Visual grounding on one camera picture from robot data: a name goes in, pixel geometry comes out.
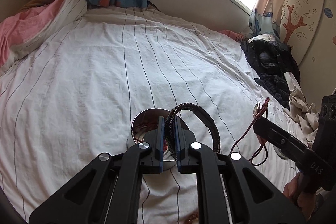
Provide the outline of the person right hand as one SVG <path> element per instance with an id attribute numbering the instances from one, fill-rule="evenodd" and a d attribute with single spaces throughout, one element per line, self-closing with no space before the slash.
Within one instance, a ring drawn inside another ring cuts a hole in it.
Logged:
<path id="1" fill-rule="evenodd" d="M 299 172 L 285 185 L 283 195 L 296 204 L 308 221 L 315 210 L 316 191 L 319 186 L 312 182 L 308 176 Z"/>

